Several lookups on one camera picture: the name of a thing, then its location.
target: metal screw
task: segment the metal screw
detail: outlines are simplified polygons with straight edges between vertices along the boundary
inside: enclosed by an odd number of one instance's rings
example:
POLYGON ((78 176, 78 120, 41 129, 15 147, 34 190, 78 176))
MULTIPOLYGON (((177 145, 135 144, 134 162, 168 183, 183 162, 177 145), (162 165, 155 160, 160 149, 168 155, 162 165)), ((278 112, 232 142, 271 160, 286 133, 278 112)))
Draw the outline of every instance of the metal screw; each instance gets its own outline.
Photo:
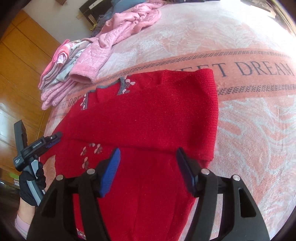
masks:
POLYGON ((89 175, 93 175, 93 174, 96 172, 96 170, 93 169, 93 168, 90 168, 90 169, 88 169, 86 172, 87 172, 87 174, 89 174, 89 175))
POLYGON ((56 176, 57 181, 63 180, 64 176, 62 174, 56 176))
POLYGON ((210 173, 210 171, 208 169, 206 169, 206 168, 202 169, 202 174, 208 175, 209 173, 210 173))
POLYGON ((239 181, 240 180, 240 176, 239 175, 233 175, 233 180, 239 181))

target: floral embroidery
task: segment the floral embroidery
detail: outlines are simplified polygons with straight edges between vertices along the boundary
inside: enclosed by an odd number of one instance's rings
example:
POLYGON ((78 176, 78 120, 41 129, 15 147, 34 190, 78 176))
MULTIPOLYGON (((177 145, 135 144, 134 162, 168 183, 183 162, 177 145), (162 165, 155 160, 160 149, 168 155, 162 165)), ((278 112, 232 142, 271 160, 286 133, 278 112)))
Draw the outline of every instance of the floral embroidery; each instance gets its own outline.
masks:
POLYGON ((83 101, 80 104, 80 106, 82 106, 81 110, 87 109, 87 98, 88 98, 88 93, 84 94, 84 96, 83 96, 83 101))
POLYGON ((88 157, 84 158, 84 163, 82 164, 82 169, 87 170, 89 168, 88 157))
POLYGON ((86 146, 83 147, 83 150, 82 150, 82 152, 80 153, 80 155, 83 156, 83 155, 85 155, 85 153, 86 153, 86 146))
POLYGON ((97 146, 96 146, 96 149, 94 150, 94 153, 95 154, 100 154, 101 152, 102 152, 102 147, 101 147, 101 144, 98 144, 97 146))
POLYGON ((78 236, 79 236, 80 238, 86 240, 86 236, 85 236, 84 232, 79 231, 77 228, 76 228, 76 230, 77 230, 77 234, 78 234, 78 236))
POLYGON ((122 95, 122 94, 128 93, 129 92, 128 88, 131 85, 135 85, 135 83, 136 83, 134 81, 131 81, 130 79, 127 79, 127 76, 120 77, 119 79, 120 79, 120 89, 119 89, 117 95, 122 95))

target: black glove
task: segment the black glove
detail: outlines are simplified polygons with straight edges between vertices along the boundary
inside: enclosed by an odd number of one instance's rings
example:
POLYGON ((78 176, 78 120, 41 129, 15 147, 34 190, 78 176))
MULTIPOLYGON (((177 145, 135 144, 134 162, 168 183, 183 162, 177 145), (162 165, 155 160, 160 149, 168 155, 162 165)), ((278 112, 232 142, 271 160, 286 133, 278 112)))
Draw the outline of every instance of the black glove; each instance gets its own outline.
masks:
MULTIPOLYGON (((36 172, 36 184, 41 189, 44 190, 46 188, 46 178, 44 176, 43 165, 41 162, 38 162, 38 170, 36 172)), ((28 172, 23 171, 19 176, 19 183, 20 183, 20 197, 26 203, 31 206, 37 206, 37 203, 29 189, 27 181, 33 181, 35 178, 28 172)))

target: pink jacket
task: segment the pink jacket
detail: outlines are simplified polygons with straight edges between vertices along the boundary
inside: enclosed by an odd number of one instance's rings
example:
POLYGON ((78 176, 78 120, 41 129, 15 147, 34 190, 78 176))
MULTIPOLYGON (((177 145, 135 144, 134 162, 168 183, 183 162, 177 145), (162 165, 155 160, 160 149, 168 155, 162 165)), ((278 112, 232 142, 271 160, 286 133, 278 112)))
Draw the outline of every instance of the pink jacket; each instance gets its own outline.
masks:
POLYGON ((111 55, 112 46, 157 22, 161 16, 158 8, 164 4, 162 0, 146 2, 136 5, 131 12, 114 14, 96 37, 83 39, 93 43, 79 56, 69 77, 81 83, 95 82, 100 68, 111 55))

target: red sweater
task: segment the red sweater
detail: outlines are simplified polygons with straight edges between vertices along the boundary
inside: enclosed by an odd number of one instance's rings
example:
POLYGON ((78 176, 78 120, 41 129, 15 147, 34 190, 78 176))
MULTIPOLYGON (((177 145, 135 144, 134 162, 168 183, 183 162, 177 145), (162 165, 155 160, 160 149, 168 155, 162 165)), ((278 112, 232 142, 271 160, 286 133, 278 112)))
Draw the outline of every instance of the red sweater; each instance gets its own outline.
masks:
MULTIPOLYGON (((156 71, 128 76, 81 98, 57 126, 56 174, 74 177, 118 147, 121 161, 110 192, 98 199, 112 241, 178 240, 194 198, 175 152, 207 167, 213 159, 218 99, 213 72, 156 71)), ((83 232, 78 197, 76 226, 83 232)))

